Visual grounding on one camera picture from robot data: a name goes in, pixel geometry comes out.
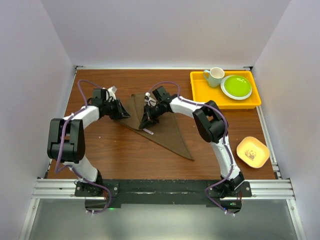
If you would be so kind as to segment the knife with pink handle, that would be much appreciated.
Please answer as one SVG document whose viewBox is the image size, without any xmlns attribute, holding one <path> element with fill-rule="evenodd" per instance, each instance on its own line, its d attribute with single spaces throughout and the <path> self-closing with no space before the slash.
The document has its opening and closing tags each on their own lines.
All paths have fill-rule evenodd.
<svg viewBox="0 0 320 240">
<path fill-rule="evenodd" d="M 148 129 L 146 129 L 146 128 L 143 128 L 142 130 L 143 130 L 144 132 L 150 134 L 150 135 L 153 135 L 153 134 L 154 134 L 152 131 L 150 131 L 150 130 L 148 130 Z"/>
</svg>

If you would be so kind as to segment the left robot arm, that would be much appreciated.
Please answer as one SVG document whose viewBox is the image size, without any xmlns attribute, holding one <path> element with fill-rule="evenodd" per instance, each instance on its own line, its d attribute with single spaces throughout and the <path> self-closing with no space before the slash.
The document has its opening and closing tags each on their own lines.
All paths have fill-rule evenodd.
<svg viewBox="0 0 320 240">
<path fill-rule="evenodd" d="M 78 111 L 63 118 L 50 121 L 47 155 L 56 160 L 54 172 L 57 174 L 64 168 L 63 164 L 78 176 L 80 189 L 92 196 L 107 195 L 99 170 L 92 166 L 85 156 L 85 129 L 104 116 L 111 120 L 130 117 L 121 101 L 116 97 L 117 88 L 95 88 L 93 96 L 85 101 Z"/>
</svg>

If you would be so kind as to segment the brown cloth napkin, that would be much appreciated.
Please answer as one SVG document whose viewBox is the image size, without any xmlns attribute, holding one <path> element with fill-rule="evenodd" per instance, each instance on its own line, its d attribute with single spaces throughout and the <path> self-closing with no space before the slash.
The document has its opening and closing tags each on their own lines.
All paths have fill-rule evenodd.
<svg viewBox="0 0 320 240">
<path fill-rule="evenodd" d="M 123 104 L 124 109 L 130 114 L 129 118 L 120 119 L 118 122 L 144 138 L 164 147 L 165 149 L 193 161 L 194 158 L 179 128 L 176 117 L 172 113 L 165 113 L 159 117 L 159 123 L 148 126 L 146 129 L 154 134 L 139 129 L 144 113 L 144 93 L 132 94 Z"/>
</svg>

